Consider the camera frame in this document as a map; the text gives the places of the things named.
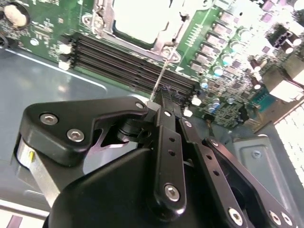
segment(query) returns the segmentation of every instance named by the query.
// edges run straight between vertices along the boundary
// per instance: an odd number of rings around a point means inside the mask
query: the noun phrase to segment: black ram slot
[[[115,59],[109,59],[109,58],[103,58],[103,57],[97,57],[95,55],[95,53],[90,53],[90,54],[85,54],[85,53],[81,53],[81,55],[79,55],[78,59],[84,60],[84,58],[86,58],[87,62],[93,62],[94,61],[94,65],[95,66],[99,66],[100,68],[115,68],[115,69],[119,69],[121,68],[122,71],[127,71],[130,73],[130,76],[132,76],[133,78],[138,78],[138,79],[143,79],[144,82],[148,81],[151,83],[152,89],[155,85],[155,80],[157,80],[157,78],[151,79],[151,73],[147,74],[145,72],[144,69],[142,69],[141,67],[138,67],[136,69],[136,67],[132,67],[132,65],[130,64],[126,64],[125,62],[119,62]],[[163,81],[165,84],[167,85],[171,85],[172,81],[167,80],[166,78]],[[183,92],[183,93],[187,93],[189,88],[185,88],[182,87],[180,84],[176,84],[176,88]]]
[[[125,57],[123,57],[123,58],[115,58],[115,57],[113,57],[113,53],[109,54],[109,53],[105,52],[104,50],[100,50],[100,52],[96,52],[96,51],[98,51],[96,49],[96,47],[89,47],[89,46],[85,46],[85,47],[80,46],[80,47],[78,47],[78,53],[79,54],[90,53],[90,55],[92,55],[92,56],[94,55],[95,58],[98,58],[100,60],[103,59],[108,64],[114,64],[115,61],[118,61],[116,64],[125,65],[125,66],[128,65],[128,66],[130,66],[132,68],[143,69],[144,71],[149,71],[148,74],[147,74],[148,78],[152,78],[153,77],[155,80],[157,80],[158,75],[160,73],[159,70],[157,70],[157,69],[152,69],[152,68],[143,66],[143,64],[139,64],[138,65],[138,63],[136,63],[136,62],[130,61],[129,58],[125,58]],[[181,89],[188,90],[188,89],[192,89],[193,88],[193,81],[192,80],[190,80],[192,82],[191,84],[187,83],[184,80],[178,80],[177,81],[176,77],[168,76],[168,72],[170,72],[170,71],[166,71],[165,72],[164,79],[165,80],[170,80],[168,82],[169,84],[175,84],[176,86],[179,87],[180,90]]]
[[[137,82],[132,82],[131,83],[129,80],[126,80],[123,77],[119,77],[119,76],[116,76],[116,75],[113,76],[112,73],[109,73],[109,72],[107,72],[105,70],[96,69],[93,65],[90,65],[88,63],[79,62],[78,66],[81,67],[81,68],[87,69],[89,71],[92,71],[92,72],[94,72],[96,74],[99,74],[99,75],[105,76],[107,78],[113,79],[113,80],[115,80],[117,82],[120,82],[120,83],[122,83],[122,84],[124,84],[126,86],[130,86],[130,87],[132,87],[134,89],[138,89],[140,87],[141,91],[143,91],[143,92],[148,93],[150,91],[150,88],[146,88],[145,86],[143,86],[143,85],[141,85],[141,84],[139,84]]]
[[[82,35],[78,36],[75,47],[76,67],[87,69],[145,93],[151,93],[162,69],[144,59]],[[159,88],[164,86],[177,92],[184,104],[197,92],[199,83],[167,70]]]
[[[79,44],[82,44],[83,46],[87,46],[89,48],[94,48],[94,49],[98,50],[98,52],[101,51],[102,53],[107,53],[108,55],[111,55],[115,58],[121,58],[121,60],[123,60],[125,62],[133,61],[135,65],[144,66],[145,69],[149,68],[151,70],[156,71],[156,73],[158,73],[161,70],[161,68],[159,66],[149,63],[146,60],[129,55],[119,49],[116,49],[111,46],[107,46],[101,42],[98,42],[98,41],[88,38],[86,36],[81,36],[81,39],[79,40]],[[178,74],[171,72],[171,71],[165,72],[165,76],[176,76],[176,75],[178,75]],[[180,79],[181,79],[180,81],[182,81],[183,83],[191,84],[191,85],[193,84],[193,81],[186,77],[180,76]]]
[[[139,88],[140,85],[142,85],[145,87],[145,91],[147,91],[147,93],[150,93],[155,85],[153,82],[148,82],[142,78],[132,77],[131,74],[125,73],[124,71],[120,71],[115,68],[110,68],[109,66],[107,68],[105,68],[106,64],[103,65],[101,63],[93,61],[92,59],[86,59],[86,58],[80,57],[78,61],[79,61],[79,63],[82,64],[82,66],[89,65],[90,66],[89,70],[94,69],[95,73],[100,74],[101,71],[104,71],[107,73],[107,75],[112,75],[112,76],[115,75],[116,76],[115,79],[117,81],[127,84],[128,86],[132,86],[133,88]],[[187,93],[184,93],[182,91],[179,91],[179,94],[183,97],[187,96]]]

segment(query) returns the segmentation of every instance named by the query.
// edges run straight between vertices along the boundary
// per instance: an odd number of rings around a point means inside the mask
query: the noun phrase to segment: silver screw
[[[166,196],[173,202],[177,202],[180,199],[180,193],[177,190],[176,187],[174,187],[173,185],[166,185],[165,186],[165,193]]]
[[[55,125],[58,123],[57,117],[50,113],[41,115],[40,121],[46,125]]]
[[[186,124],[188,127],[192,127],[192,124],[191,124],[189,121],[185,121],[185,124]]]
[[[170,116],[171,116],[171,113],[165,111],[165,115],[168,116],[168,117],[170,117]]]
[[[143,105],[141,104],[141,103],[136,103],[136,106],[138,107],[138,108],[141,108],[141,109],[143,109]]]
[[[252,152],[252,157],[255,159],[259,159],[262,157],[262,153],[260,151],[253,151]]]
[[[238,226],[243,225],[243,218],[237,210],[235,210],[234,208],[229,208],[228,213],[231,219],[235,222],[235,224],[237,224]]]
[[[219,144],[218,144],[215,140],[213,140],[213,139],[210,139],[210,142],[211,142],[214,146],[219,146]]]
[[[272,218],[272,220],[277,224],[277,225],[281,225],[281,220],[279,219],[279,217],[273,213],[272,211],[269,211],[270,217]]]
[[[281,215],[282,215],[282,217],[284,218],[285,222],[286,222],[288,225],[290,225],[290,226],[293,225],[293,222],[291,221],[291,219],[290,219],[285,213],[281,212]]]
[[[71,129],[66,133],[69,140],[72,140],[73,142],[79,143],[85,139],[85,135],[81,130],[78,129]]]

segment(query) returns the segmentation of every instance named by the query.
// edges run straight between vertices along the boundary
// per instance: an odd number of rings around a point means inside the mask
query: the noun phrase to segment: screw hole
[[[239,220],[238,214],[233,214],[233,217],[234,217],[236,220]]]
[[[213,173],[216,175],[216,176],[219,176],[219,172],[214,170]]]
[[[151,132],[149,132],[149,131],[144,131],[144,132],[142,133],[142,138],[148,138],[148,137],[150,137],[150,135],[151,135]]]
[[[169,152],[169,154],[170,154],[172,157],[175,156],[175,152],[174,152],[173,150],[169,150],[168,152]]]
[[[170,117],[170,116],[171,116],[171,113],[165,111],[165,115],[168,116],[168,117]]]

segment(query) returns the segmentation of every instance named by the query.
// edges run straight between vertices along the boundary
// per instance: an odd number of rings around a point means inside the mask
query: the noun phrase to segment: electronic component
[[[238,32],[239,37],[242,41],[247,41],[252,37],[251,32],[247,28],[243,28]]]
[[[243,46],[240,44],[240,42],[234,40],[230,43],[230,48],[233,52],[239,53],[243,49]]]
[[[216,76],[216,77],[220,77],[224,73],[223,68],[221,66],[215,66],[215,67],[213,67],[212,70],[214,72],[214,76]]]
[[[200,106],[201,100],[198,98],[197,95],[194,95],[192,100],[191,100],[191,103],[195,106]]]
[[[17,2],[11,2],[3,7],[5,19],[7,19],[14,28],[24,29],[30,24],[30,16],[24,6]]]
[[[193,112],[190,111],[188,107],[185,107],[184,112],[183,112],[183,115],[184,115],[185,117],[191,117],[191,116],[193,115]]]
[[[261,21],[264,23],[269,23],[271,19],[272,19],[272,15],[269,13],[266,13],[261,17]]]
[[[304,10],[303,0],[289,0],[288,5],[292,6],[295,11]]]
[[[201,81],[200,87],[202,89],[208,89],[208,80],[206,78]]]
[[[70,60],[68,60],[67,62],[60,60],[58,63],[58,67],[62,70],[68,70],[70,66],[71,66]]]
[[[284,68],[297,83],[304,85],[304,61],[295,54],[292,54],[285,62]]]
[[[251,78],[251,83],[255,90],[258,90],[261,88],[261,85],[259,84],[259,82],[257,81],[257,79],[255,77]]]
[[[265,3],[262,5],[262,10],[269,12],[273,9],[275,4],[271,0],[266,0]]]
[[[259,63],[255,59],[250,60],[250,65],[255,72],[258,72],[261,70]]]
[[[228,12],[223,12],[219,19],[229,25],[237,24],[239,21],[238,18]]]
[[[258,82],[262,80],[262,76],[260,75],[259,72],[255,72],[253,74],[253,77],[255,77]]]
[[[225,66],[231,65],[232,62],[233,62],[233,59],[232,59],[231,55],[228,54],[228,53],[223,54],[223,55],[221,56],[221,58],[222,58],[223,64],[224,64]]]
[[[239,61],[234,61],[233,63],[232,63],[232,66],[234,67],[234,68],[240,68],[241,67],[241,63],[239,62]]]
[[[262,52],[265,54],[267,54],[269,51],[270,51],[270,47],[267,47],[267,46],[263,47],[263,49],[262,49]]]
[[[209,47],[207,45],[203,45],[200,51],[206,55],[212,55],[214,48]]]
[[[191,63],[191,69],[199,72],[201,70],[201,65],[197,63]]]
[[[294,51],[293,46],[298,46],[302,43],[301,39],[291,31],[288,31],[282,25],[277,27],[277,31],[273,36],[268,38],[269,43],[275,48],[282,48],[286,54]]]
[[[234,104],[234,98],[233,97],[230,97],[230,98],[228,98],[227,99],[227,104],[229,104],[229,105],[233,105]]]
[[[219,35],[223,37],[228,37],[232,34],[232,29],[225,27],[224,25],[221,24],[215,24],[213,27],[213,31],[218,33]]]
[[[200,63],[209,63],[213,60],[213,58],[205,56],[205,55],[197,54],[195,60]]]
[[[215,108],[213,107],[213,104],[209,104],[209,105],[207,106],[207,109],[208,109],[208,112],[209,112],[209,113],[214,113],[214,111],[215,111]]]
[[[292,34],[288,40],[292,43],[293,46],[299,46],[302,43],[302,40],[296,34]]]
[[[286,54],[290,54],[294,51],[294,48],[287,42],[285,42],[281,48]]]
[[[209,34],[207,37],[207,42],[214,45],[215,47],[223,47],[226,45],[226,41],[216,35]]]
[[[59,44],[59,51],[62,54],[70,54],[72,52],[71,44]]]
[[[215,109],[217,109],[217,108],[220,106],[220,101],[219,101],[218,98],[214,98],[214,99],[212,100],[212,106],[213,106]]]
[[[277,66],[272,66],[263,76],[263,83],[272,96],[291,102],[303,96],[303,89],[287,81],[288,75]]]

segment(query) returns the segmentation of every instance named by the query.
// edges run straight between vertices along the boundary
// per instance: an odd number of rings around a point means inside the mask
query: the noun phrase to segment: black plastic bracket
[[[121,119],[144,118],[148,108],[135,97],[33,104],[23,113],[20,134],[24,142],[64,166],[79,164],[93,146],[94,131],[110,128]],[[58,123],[42,123],[43,114],[53,114]],[[70,129],[79,129],[81,142],[68,139]]]

